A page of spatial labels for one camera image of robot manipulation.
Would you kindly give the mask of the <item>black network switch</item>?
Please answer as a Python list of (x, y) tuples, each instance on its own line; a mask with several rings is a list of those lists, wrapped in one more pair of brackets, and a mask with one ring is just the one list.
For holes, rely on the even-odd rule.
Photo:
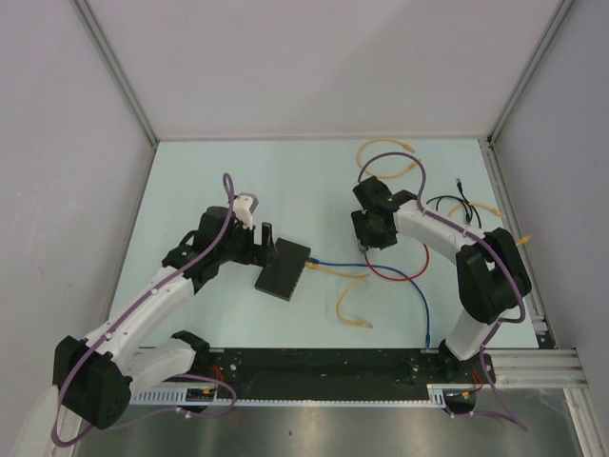
[(278, 238), (277, 256), (262, 269), (255, 288), (272, 297), (289, 302), (305, 269), (311, 248)]

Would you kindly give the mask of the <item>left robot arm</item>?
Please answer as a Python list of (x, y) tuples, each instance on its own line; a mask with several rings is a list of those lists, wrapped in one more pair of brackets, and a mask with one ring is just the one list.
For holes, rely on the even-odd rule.
[(54, 352), (52, 382), (60, 403), (91, 426), (115, 424), (131, 398), (173, 377), (197, 381), (210, 369), (209, 344), (187, 330), (173, 333), (159, 347), (139, 346), (169, 314), (193, 297), (228, 262), (265, 268), (277, 255), (272, 226), (262, 225), (254, 241), (257, 199), (242, 193), (229, 208), (210, 207), (163, 259), (161, 267), (122, 314), (82, 339), (68, 336)]

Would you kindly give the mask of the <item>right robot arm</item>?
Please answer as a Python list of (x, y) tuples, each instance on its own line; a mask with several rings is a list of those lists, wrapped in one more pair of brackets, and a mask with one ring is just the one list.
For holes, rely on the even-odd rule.
[(425, 205), (421, 197), (391, 192), (376, 177), (353, 188), (361, 208), (351, 213), (362, 251), (385, 249), (403, 235), (428, 246), (456, 268), (461, 315), (440, 344), (439, 370), (460, 382), (473, 360), (503, 323), (519, 324), (532, 284), (512, 234), (504, 228), (481, 231), (461, 225)]

